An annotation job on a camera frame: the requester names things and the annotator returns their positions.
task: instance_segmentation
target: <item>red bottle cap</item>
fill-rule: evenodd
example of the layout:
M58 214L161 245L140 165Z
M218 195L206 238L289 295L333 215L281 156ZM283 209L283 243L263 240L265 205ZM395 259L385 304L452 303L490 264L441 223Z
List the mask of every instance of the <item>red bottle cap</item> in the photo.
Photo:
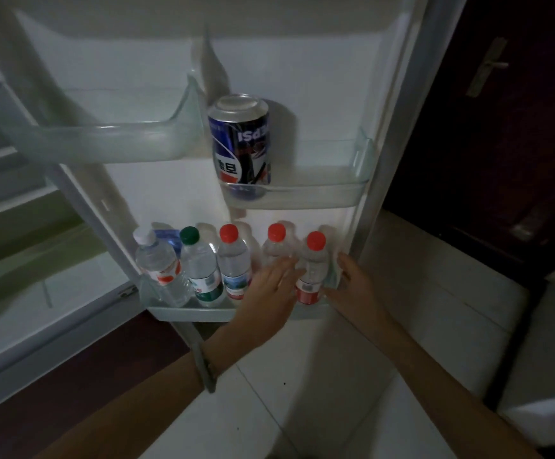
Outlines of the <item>red bottle cap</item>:
M272 242L281 242L286 238L286 227L279 223L271 224L267 232L267 237L269 237Z
M239 231L235 224L224 224L220 228L220 240L225 243L233 243L239 238Z
M320 251L326 245L326 237L322 232L315 231L311 232L307 236L307 246L312 251Z

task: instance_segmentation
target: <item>pepsi can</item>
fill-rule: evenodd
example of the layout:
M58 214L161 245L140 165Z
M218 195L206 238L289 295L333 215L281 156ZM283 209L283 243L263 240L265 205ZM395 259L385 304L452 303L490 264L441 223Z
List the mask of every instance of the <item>pepsi can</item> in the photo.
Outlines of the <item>pepsi can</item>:
M244 93L226 95L209 108L208 117L220 180L229 184L269 184L271 140L266 101Z

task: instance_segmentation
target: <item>person's left arm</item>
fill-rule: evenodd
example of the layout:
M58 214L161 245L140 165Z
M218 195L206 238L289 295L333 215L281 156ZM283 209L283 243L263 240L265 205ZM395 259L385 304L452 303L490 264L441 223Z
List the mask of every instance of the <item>person's left arm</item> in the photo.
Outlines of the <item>person's left arm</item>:
M233 319L202 344L216 376L286 323L296 302L295 283L304 272L294 270L295 264L283 258L261 270ZM86 418L36 459L137 458L203 389L188 353Z

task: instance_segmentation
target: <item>person's right arm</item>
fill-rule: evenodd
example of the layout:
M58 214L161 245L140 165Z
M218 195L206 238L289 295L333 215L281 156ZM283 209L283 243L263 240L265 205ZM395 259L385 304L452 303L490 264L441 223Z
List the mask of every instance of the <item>person's right arm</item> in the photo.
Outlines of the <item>person's right arm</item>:
M524 437L447 373L375 298L368 275L340 253L347 286L326 296L396 366L459 458L540 458Z

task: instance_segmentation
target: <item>forearm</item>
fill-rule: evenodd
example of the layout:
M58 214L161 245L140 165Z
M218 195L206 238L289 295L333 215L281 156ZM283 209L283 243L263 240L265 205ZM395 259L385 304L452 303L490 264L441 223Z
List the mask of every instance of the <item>forearm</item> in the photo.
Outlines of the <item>forearm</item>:
M391 317L372 339L459 458L538 458L526 440L450 376Z
M222 373L246 349L222 327L203 344L203 352ZM202 391L188 353L69 430L37 459L138 458Z

